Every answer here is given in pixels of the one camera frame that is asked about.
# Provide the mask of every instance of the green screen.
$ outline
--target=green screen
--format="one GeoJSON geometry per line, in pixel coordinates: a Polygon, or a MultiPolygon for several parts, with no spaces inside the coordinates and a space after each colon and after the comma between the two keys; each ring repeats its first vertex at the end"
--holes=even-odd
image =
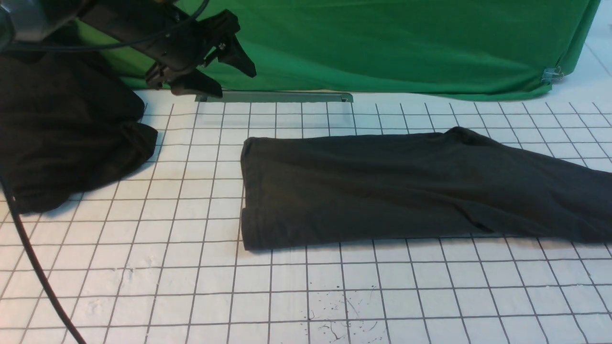
{"type": "MultiPolygon", "coordinates": [[[[178,6],[192,13],[200,0],[178,6]]],[[[257,66],[254,79],[217,62],[226,89],[414,92],[469,100],[545,94],[545,69],[573,71],[599,0],[211,0],[229,9],[257,66]]],[[[113,40],[81,24],[90,44],[113,40]]],[[[134,88],[153,61],[105,56],[134,88]]]]}

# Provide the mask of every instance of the black cloth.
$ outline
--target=black cloth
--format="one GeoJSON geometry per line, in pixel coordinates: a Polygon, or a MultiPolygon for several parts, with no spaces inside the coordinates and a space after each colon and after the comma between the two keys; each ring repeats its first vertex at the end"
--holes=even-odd
{"type": "Polygon", "coordinates": [[[247,250],[499,233],[612,241],[612,174],[471,130],[303,140],[242,151],[247,250]]]}
{"type": "Polygon", "coordinates": [[[0,55],[0,165],[20,213],[119,180],[155,149],[143,101],[98,54],[0,55]]]}

